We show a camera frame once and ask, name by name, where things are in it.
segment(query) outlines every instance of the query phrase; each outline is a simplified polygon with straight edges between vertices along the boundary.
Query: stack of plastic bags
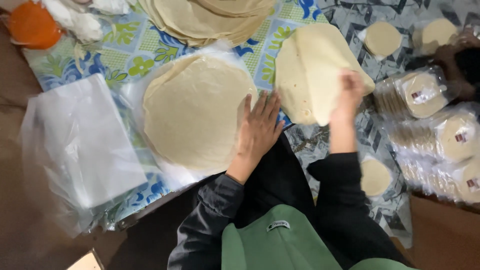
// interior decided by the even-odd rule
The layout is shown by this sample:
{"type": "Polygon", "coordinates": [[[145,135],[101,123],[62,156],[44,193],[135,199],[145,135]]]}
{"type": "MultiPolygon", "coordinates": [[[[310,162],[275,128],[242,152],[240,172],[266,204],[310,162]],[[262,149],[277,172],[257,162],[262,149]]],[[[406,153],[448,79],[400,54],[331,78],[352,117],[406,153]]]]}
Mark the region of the stack of plastic bags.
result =
{"type": "Polygon", "coordinates": [[[445,106],[457,89],[439,67],[377,83],[375,102],[407,183],[455,202],[480,202],[480,124],[475,104],[445,106]]]}
{"type": "Polygon", "coordinates": [[[276,0],[139,0],[152,22],[189,47],[249,39],[276,0]]]}

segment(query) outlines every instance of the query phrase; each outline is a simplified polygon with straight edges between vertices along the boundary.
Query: orange container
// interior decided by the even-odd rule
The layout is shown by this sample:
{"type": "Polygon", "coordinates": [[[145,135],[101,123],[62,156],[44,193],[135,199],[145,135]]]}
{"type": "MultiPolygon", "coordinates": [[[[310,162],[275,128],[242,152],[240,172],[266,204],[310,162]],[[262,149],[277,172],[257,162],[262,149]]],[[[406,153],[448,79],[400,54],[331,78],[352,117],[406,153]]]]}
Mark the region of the orange container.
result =
{"type": "Polygon", "coordinates": [[[58,42],[62,30],[41,3],[28,1],[10,15],[8,29],[12,38],[29,49],[48,49],[58,42]]]}

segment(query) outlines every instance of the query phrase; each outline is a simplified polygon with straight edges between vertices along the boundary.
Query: floral tablecloth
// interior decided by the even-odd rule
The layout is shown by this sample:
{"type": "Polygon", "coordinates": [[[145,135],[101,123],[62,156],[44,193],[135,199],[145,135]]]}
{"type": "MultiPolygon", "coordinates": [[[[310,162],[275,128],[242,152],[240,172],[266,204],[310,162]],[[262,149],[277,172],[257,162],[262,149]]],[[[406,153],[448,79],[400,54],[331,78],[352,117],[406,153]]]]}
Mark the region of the floral tablecloth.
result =
{"type": "MultiPolygon", "coordinates": [[[[258,31],[247,42],[234,48],[245,61],[259,90],[272,90],[275,58],[282,47],[282,41],[296,27],[328,23],[315,3],[315,0],[278,0],[258,31]]],[[[154,68],[194,50],[157,29],[138,3],[132,6],[129,14],[110,18],[115,24],[116,32],[112,31],[110,23],[104,22],[103,40],[81,46],[81,53],[74,49],[76,42],[69,36],[64,36],[49,50],[24,51],[44,91],[95,73],[102,73],[107,84],[113,88],[117,84],[138,80],[154,68]]],[[[152,168],[151,165],[155,162],[144,150],[145,142],[135,129],[131,128],[133,123],[130,121],[129,109],[118,100],[116,104],[140,162],[152,168]]],[[[291,121],[282,112],[280,119],[286,120],[286,126],[291,125],[291,121]]],[[[113,210],[114,213],[111,214],[116,217],[115,220],[121,220],[171,192],[162,180],[161,172],[150,170],[145,174],[148,183],[134,190],[134,196],[113,210]]]]}

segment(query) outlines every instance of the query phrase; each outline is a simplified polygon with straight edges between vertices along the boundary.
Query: chevron pattern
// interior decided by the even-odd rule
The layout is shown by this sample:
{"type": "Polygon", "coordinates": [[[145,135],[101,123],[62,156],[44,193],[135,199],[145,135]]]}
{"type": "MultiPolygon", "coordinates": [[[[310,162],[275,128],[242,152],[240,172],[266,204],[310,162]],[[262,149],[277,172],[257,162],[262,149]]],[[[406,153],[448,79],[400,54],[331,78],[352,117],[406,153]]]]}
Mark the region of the chevron pattern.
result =
{"type": "MultiPolygon", "coordinates": [[[[330,24],[340,29],[358,62],[374,81],[383,80],[388,75],[403,72],[411,59],[413,49],[410,27],[424,19],[445,17],[461,27],[478,20],[480,8],[475,3],[465,1],[431,0],[318,0],[330,24]],[[376,21],[388,21],[402,34],[401,47],[381,62],[368,53],[357,34],[376,21]]],[[[367,153],[382,161],[392,171],[393,182],[382,198],[371,200],[370,217],[385,231],[397,236],[405,247],[411,246],[411,219],[408,204],[407,186],[395,160],[395,154],[388,138],[379,128],[380,121],[369,97],[364,98],[361,112],[356,118],[360,157],[367,153]]],[[[286,131],[292,148],[304,171],[311,162],[323,159],[328,154],[328,128],[318,125],[295,125],[286,131]]],[[[307,175],[313,196],[317,196],[319,182],[307,175]]]]}

